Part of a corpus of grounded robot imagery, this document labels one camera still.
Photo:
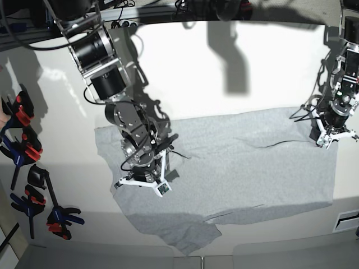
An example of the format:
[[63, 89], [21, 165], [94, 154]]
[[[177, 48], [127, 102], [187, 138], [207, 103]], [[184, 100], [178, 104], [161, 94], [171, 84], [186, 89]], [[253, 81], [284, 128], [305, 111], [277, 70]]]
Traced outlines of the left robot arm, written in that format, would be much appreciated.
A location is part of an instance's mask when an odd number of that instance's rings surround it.
[[346, 121], [358, 108], [358, 1], [341, 1], [339, 37], [344, 47], [335, 58], [329, 85], [309, 112], [319, 131], [316, 144], [328, 149], [342, 138], [358, 140]]

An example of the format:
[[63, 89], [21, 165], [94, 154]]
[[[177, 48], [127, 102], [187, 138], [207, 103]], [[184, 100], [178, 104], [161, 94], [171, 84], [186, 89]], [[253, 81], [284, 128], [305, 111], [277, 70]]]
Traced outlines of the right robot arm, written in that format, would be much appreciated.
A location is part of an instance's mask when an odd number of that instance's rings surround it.
[[148, 114], [143, 101], [130, 94], [130, 76], [116, 51], [102, 19], [98, 1], [45, 1], [54, 23], [68, 42], [74, 63], [96, 105], [103, 105], [105, 117], [121, 134], [125, 172], [116, 183], [151, 188], [163, 197], [171, 191], [165, 178], [168, 153], [175, 136], [167, 123]]

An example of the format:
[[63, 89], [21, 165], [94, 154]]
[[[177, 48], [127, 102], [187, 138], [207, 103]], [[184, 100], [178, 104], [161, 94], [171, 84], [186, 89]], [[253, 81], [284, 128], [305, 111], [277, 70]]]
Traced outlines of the person hand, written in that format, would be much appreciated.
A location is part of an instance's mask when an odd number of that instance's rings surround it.
[[10, 120], [10, 116], [5, 114], [3, 109], [0, 108], [0, 129], [2, 129], [6, 124], [7, 122]]

